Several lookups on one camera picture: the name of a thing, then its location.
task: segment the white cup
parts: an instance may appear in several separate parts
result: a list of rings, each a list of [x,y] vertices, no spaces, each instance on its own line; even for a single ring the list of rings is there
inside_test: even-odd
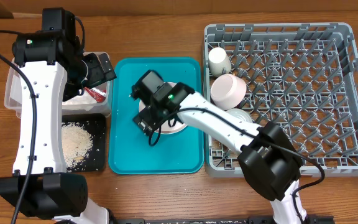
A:
[[[231,62],[227,56],[226,51],[221,47],[215,47],[208,54],[208,65],[209,71],[215,77],[220,77],[223,70],[226,70],[226,73],[231,71]]]
[[[247,84],[241,78],[224,74],[215,80],[211,86],[211,99],[222,110],[237,106],[245,97]]]

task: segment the black tray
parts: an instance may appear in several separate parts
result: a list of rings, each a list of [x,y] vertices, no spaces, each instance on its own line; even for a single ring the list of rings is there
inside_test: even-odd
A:
[[[106,118],[102,114],[75,114],[62,116],[62,125],[78,122],[92,135],[93,146],[88,157],[75,167],[67,167],[67,172],[103,170],[106,160]]]

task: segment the pink bowl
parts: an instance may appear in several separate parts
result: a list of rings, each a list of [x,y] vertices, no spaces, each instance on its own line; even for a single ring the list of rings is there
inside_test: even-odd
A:
[[[211,87],[211,98],[222,110],[237,106],[245,97],[247,84],[241,78],[224,74],[215,80]]]

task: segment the wooden table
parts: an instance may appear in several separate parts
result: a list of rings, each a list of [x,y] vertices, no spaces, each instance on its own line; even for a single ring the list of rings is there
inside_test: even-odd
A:
[[[212,23],[346,22],[358,48],[358,12],[300,12],[203,16],[85,17],[86,50],[105,51],[112,64],[127,57],[193,57],[201,64],[204,27]],[[0,29],[35,32],[40,19],[0,20]],[[16,37],[0,35],[0,52],[12,58]],[[20,120],[4,107],[8,66],[0,61],[0,177],[10,176],[16,157]],[[118,218],[229,218],[271,215],[267,200],[242,178],[213,179],[202,168],[191,175],[116,175],[107,166],[85,173],[89,196]],[[312,181],[304,177],[301,183]],[[358,223],[358,177],[328,178],[301,193],[308,213],[334,215],[336,223]],[[13,207],[0,197],[0,223]],[[52,223],[19,216],[18,223]]]

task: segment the gray dish rack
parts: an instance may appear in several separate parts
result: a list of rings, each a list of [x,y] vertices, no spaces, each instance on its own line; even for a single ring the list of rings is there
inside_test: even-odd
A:
[[[203,91],[210,101],[214,77],[208,52],[222,47],[230,73],[247,93],[238,108],[255,123],[274,121],[296,150],[323,166],[327,176],[358,176],[358,53],[345,23],[211,24],[204,30]],[[206,170],[242,177],[236,156],[205,137]],[[319,176],[304,162],[302,175]]]

